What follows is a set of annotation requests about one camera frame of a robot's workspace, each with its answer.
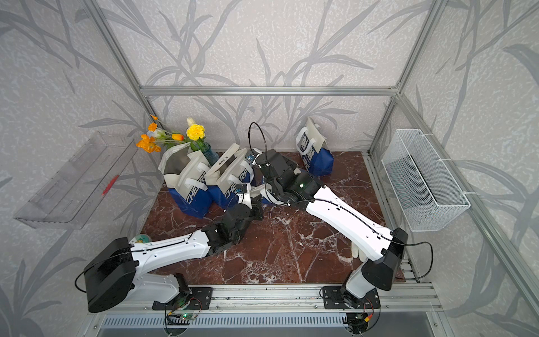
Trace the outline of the blue beige takeout bag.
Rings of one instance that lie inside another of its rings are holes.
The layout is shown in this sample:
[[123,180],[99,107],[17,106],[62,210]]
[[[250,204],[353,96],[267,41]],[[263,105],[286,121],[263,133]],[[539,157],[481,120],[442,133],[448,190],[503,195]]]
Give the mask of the blue beige takeout bag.
[[246,148],[233,143],[205,175],[208,191],[221,209],[237,203],[236,185],[250,185],[254,178],[253,168],[246,155]]
[[295,179],[304,172],[298,167],[276,170],[274,167],[254,164],[254,169],[261,176],[261,183],[251,189],[251,199],[260,198],[262,203],[277,206],[292,206],[299,201],[299,196],[291,191]]
[[311,117],[296,134],[296,148],[305,169],[314,176],[328,176],[333,172],[334,156],[328,149],[326,138]]
[[186,215],[203,218],[213,198],[206,185],[209,161],[200,152],[193,152],[189,143],[165,151],[159,164],[165,184],[178,208]]

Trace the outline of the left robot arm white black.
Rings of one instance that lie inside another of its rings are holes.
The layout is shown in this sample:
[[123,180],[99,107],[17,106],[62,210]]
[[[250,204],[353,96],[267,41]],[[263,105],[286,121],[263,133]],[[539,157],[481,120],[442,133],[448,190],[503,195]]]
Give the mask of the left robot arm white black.
[[155,270],[181,261],[220,254],[240,243],[250,224],[263,219],[260,202],[236,204],[219,222],[181,237],[131,243],[120,237],[109,243],[83,270],[90,313],[101,313],[125,300],[168,304],[189,292],[179,276]]

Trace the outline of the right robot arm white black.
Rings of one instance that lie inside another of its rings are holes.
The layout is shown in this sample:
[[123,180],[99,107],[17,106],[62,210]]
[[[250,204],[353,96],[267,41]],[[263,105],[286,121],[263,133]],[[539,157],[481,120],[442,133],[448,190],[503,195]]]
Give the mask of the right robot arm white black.
[[269,200],[315,216],[347,237],[366,256],[361,268],[350,273],[341,292],[360,300],[374,290],[391,290],[397,268],[409,247],[408,233],[381,226],[352,208],[316,176],[275,150],[253,151],[252,164],[261,170]]

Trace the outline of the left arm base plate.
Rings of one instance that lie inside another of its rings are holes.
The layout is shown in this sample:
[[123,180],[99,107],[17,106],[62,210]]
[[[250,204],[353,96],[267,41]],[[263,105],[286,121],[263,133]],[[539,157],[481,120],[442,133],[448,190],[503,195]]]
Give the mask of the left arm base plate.
[[191,290],[190,297],[186,300],[184,310],[205,311],[209,310],[213,288],[210,286],[194,286]]

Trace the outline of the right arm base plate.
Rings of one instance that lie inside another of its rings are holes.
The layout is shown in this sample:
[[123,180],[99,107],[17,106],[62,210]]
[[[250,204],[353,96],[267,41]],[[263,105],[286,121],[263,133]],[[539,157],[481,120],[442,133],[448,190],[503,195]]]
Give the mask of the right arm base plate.
[[323,286],[319,296],[324,302],[324,308],[333,309],[380,309],[380,297],[376,288],[366,293],[363,298],[356,298],[342,286]]

